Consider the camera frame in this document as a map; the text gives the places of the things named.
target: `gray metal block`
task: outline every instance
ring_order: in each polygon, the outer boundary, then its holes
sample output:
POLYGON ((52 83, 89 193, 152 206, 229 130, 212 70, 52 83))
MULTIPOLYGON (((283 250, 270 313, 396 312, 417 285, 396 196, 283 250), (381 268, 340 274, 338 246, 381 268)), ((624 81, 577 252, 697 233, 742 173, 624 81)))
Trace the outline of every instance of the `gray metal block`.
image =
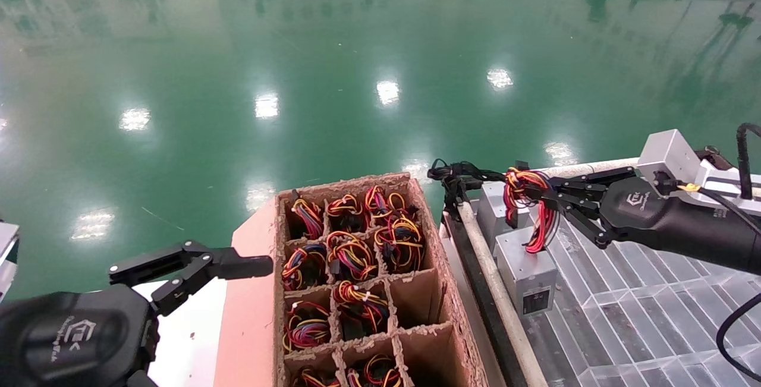
MULTIPOLYGON (((476 212, 476 221, 478 221, 483 238, 486 239, 492 253, 494 252, 495 237, 512 230, 505 223, 507 208, 502 199, 504 191, 505 184, 502 182, 484 182, 483 187, 481 187, 478 211, 476 212)), ((527 208, 519 209, 518 227, 522 228, 526 225, 530 225, 529 210, 527 208)))
POLYGON ((558 278, 558 268, 548 252, 530 254, 523 246, 532 230, 516 229, 496 238, 497 269, 522 316, 552 309, 558 278))

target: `black wire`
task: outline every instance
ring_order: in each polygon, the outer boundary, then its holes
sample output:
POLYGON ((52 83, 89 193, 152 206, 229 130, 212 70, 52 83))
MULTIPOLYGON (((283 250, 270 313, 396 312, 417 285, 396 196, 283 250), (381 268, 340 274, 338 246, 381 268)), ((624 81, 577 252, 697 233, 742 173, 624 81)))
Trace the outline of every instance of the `black wire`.
POLYGON ((757 306, 759 303, 761 303, 761 293, 755 295, 755 297, 751 298, 747 303, 744 303, 742 306, 740 306, 740 308, 734 310, 732 314, 729 314, 729 317, 727 317, 727 319, 721 324, 721 326, 718 328, 718 331, 716 332, 716 347, 718 347, 718 352, 721 353, 721 355, 730 363, 730 365, 734 366, 738 371, 744 373, 745 375, 750 376, 750 378, 761 382, 761 376, 759 376, 759 374, 754 373, 754 371, 749 370, 743 366, 742 363, 734 360, 734 357, 731 357, 731 355, 727 353, 727 349, 724 346, 724 336, 727 334, 727 331, 731 325, 733 325, 734 322, 736 322, 740 317, 745 316, 745 313, 749 312, 750 309, 757 306))
POLYGON ((427 176, 441 182, 444 188, 444 211, 457 222, 461 220, 457 203, 467 200, 467 190, 479 189, 485 181, 505 181, 505 174, 499 171, 481 170, 472 162, 467 161, 449 165, 443 159, 435 159, 430 170, 427 171, 427 176))
MULTIPOLYGON (((710 189, 705 189, 704 187, 699 188, 698 192, 699 194, 703 194, 706 197, 716 201, 720 205, 725 206, 725 208, 729 209, 729 211, 739 216, 740 219, 742 219, 745 224, 747 224, 750 229, 756 233, 756 235, 761 235, 761 228, 759 228, 759 225, 756 224, 756 222, 750 216, 748 216, 747 213, 740 210, 740 208, 730 200, 727 200, 722 195, 718 194, 718 192, 710 189)), ((751 298, 747 303, 744 303, 742 306, 740 306, 740 308, 734 310, 732 314, 729 314, 729 317, 727 317, 727 319, 721 323, 718 331, 716 331, 716 347, 718 348, 718 352, 721 353, 721 355, 730 363, 730 365, 734 366, 738 371, 744 373, 745 375, 750 376, 750 378, 761 382, 761 376, 759 376, 759 374, 754 373, 754 371, 746 368, 744 365, 742 365, 742 363, 735 360, 734 357, 731 357, 731 355, 729 355, 727 352, 726 347, 724 346, 725 336, 729 328, 734 324, 734 322, 736 322, 740 317, 744 316, 745 313, 749 312, 750 309, 757 306, 759 303, 761 303, 761 293, 755 295, 755 297, 751 298)))
POLYGON ((750 184, 750 161, 748 160, 747 132, 752 131, 761 137, 761 127, 750 122, 743 122, 737 127, 737 168, 740 170, 740 198, 750 200, 753 198, 753 186, 750 184))

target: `cardboard divider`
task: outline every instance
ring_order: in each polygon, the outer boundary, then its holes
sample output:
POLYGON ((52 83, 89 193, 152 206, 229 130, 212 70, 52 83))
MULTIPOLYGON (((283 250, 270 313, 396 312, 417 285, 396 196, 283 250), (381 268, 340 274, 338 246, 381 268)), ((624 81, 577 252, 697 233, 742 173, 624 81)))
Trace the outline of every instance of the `cardboard divider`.
POLYGON ((392 276, 389 290, 400 328, 437 325, 449 320, 448 308, 444 305, 446 292, 442 294, 436 270, 392 276))
MULTIPOLYGON (((325 241, 307 240, 306 238, 300 238, 298 240, 291 240, 291 241, 287 241, 287 243, 285 243, 285 247, 283 248, 283 257, 284 257, 283 260, 282 260, 282 265, 283 266, 282 267, 278 267, 275 270, 275 273, 277 273, 278 278, 280 279, 281 282, 283 281, 281 273, 283 271, 283 268, 285 267, 285 263, 288 262, 288 259, 290 259, 291 256, 293 256, 293 253, 296 251, 296 249, 302 248, 302 247, 306 246, 307 244, 312 244, 312 243, 321 243, 321 244, 323 244, 323 246, 325 246, 325 241)), ((327 263, 326 263, 326 266, 325 266, 325 273, 326 273, 326 279, 324 279, 323 282, 321 282, 320 284, 316 284, 315 286, 304 287, 301 290, 309 290, 309 289, 311 289, 313 287, 319 287, 319 286, 323 286, 323 285, 326 285, 326 284, 334 284, 335 278, 332 275, 331 270, 329 270, 329 268, 327 267, 327 263)))
POLYGON ((426 326, 398 336, 402 346, 405 387, 460 387, 468 385, 464 363, 451 323, 426 326))
MULTIPOLYGON (((362 290, 369 290, 370 293, 383 298, 383 300, 388 300, 388 287, 386 287, 386 283, 383 281, 383 279, 372 279, 371 281, 361 282, 357 285, 357 287, 362 290)), ((381 330, 377 333, 362 333, 361 331, 358 331, 359 328, 355 324, 341 318, 342 309, 340 308, 339 304, 335 302, 335 298, 332 293, 331 305, 335 305, 335 317, 337 317, 339 321, 339 338, 341 338, 342 341, 352 341, 360 338, 365 338, 365 336, 389 332, 389 320, 386 320, 381 325, 381 330)))
POLYGON ((331 302, 331 287, 330 286, 319 286, 319 287, 312 287, 309 290, 297 290, 296 292, 286 292, 285 298, 284 298, 284 305, 282 309, 283 314, 283 330, 279 334, 279 337, 281 339, 281 343, 279 344, 280 349, 283 349, 285 355, 291 355, 291 354, 304 354, 309 353, 311 351, 318 351, 327 348, 329 343, 337 341, 335 338, 335 331, 332 328, 332 325, 334 325, 334 321, 331 319, 335 319, 335 311, 334 308, 332 308, 332 302, 331 302), (288 352, 283 348, 282 345, 282 336, 285 333, 285 328, 288 327, 288 312, 293 308, 294 303, 297 303, 299 301, 304 301, 308 303, 315 303, 320 306, 322 306, 324 309, 328 312, 328 324, 331 326, 331 338, 329 341, 326 341, 325 344, 320 344, 317 347, 307 348, 304 350, 299 351, 293 351, 288 352))
POLYGON ((333 379, 338 378, 339 373, 338 365, 334 359, 334 352, 334 349, 328 348, 317 353, 286 355, 284 359, 285 385, 293 385, 294 377, 306 367, 315 370, 318 377, 326 385, 330 384, 333 379))

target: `wire harness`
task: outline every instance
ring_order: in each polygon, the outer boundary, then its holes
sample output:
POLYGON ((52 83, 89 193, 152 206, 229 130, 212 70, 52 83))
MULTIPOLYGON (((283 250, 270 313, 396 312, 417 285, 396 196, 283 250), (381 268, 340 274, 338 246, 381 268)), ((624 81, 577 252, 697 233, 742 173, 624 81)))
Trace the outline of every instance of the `wire harness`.
POLYGON ((373 250, 350 232, 334 231, 327 236, 328 263, 340 279, 366 281, 378 274, 373 250))
POLYGON ((307 232, 304 233, 304 236, 310 240, 320 238, 323 234, 323 219, 320 218, 320 214, 322 213, 320 206, 315 203, 308 203, 307 200, 299 197, 295 190, 293 192, 297 198, 293 202, 291 211, 296 213, 296 215, 301 218, 301 221, 304 222, 304 226, 307 228, 307 232))
POLYGON ((342 281, 334 289, 334 300, 339 306, 340 319, 361 324, 365 335, 386 330, 389 309, 384 298, 350 281, 342 281))
POLYGON ((358 370, 350 368, 346 371, 346 379, 350 387, 401 387, 402 378, 394 359, 385 354, 376 354, 367 360, 358 370))
POLYGON ((338 200, 328 203, 325 211, 331 217, 331 224, 334 225, 334 229, 340 231, 360 232, 367 229, 370 224, 369 216, 366 216, 367 211, 362 202, 352 194, 346 194, 338 200))
POLYGON ((312 366, 305 366, 298 371, 291 387, 340 387, 340 383, 337 378, 329 376, 320 376, 320 374, 312 366))
POLYGON ((316 303, 297 301, 288 311, 288 324, 283 334, 283 347, 289 353, 316 347, 331 340, 327 310, 316 303))
POLYGON ((285 290, 303 290, 327 282, 327 249, 321 243, 309 243, 296 249, 282 271, 285 290))
POLYGON ((549 178, 541 171, 519 170, 511 167, 505 173, 505 180, 505 192, 502 195, 507 207, 505 221, 508 224, 514 221, 517 211, 521 207, 538 205, 539 213, 536 222, 533 224, 533 233, 525 246, 529 253, 543 251, 557 230, 559 216, 556 211, 548 208, 544 201, 536 201, 527 197, 525 188, 528 185, 533 185, 543 190, 550 189, 549 178))

